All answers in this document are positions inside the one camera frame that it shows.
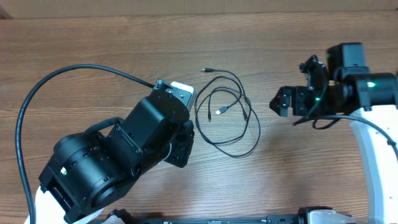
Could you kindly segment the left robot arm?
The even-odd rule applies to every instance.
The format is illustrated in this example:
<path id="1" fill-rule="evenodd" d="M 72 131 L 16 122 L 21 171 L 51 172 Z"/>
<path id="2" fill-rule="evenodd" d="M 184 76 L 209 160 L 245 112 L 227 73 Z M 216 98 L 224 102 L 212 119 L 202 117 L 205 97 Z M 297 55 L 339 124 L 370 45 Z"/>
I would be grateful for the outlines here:
<path id="1" fill-rule="evenodd" d="M 111 118 L 68 135 L 39 175 L 61 208 L 51 223 L 75 223 L 123 198 L 140 176 L 165 161 L 185 167 L 193 146 L 193 91 L 153 90 L 126 119 Z"/>

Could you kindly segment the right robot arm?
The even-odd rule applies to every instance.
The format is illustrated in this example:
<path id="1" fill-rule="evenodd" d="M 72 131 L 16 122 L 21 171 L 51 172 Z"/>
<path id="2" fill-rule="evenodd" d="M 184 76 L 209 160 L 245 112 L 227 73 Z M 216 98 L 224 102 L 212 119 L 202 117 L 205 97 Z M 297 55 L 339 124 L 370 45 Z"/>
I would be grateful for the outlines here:
<path id="1" fill-rule="evenodd" d="M 365 223 L 397 223 L 397 75 L 371 73 L 359 42 L 330 47 L 326 59 L 301 63 L 307 86 L 280 87 L 269 107 L 314 129 L 319 120 L 329 121 L 325 129 L 350 121 L 368 189 Z"/>

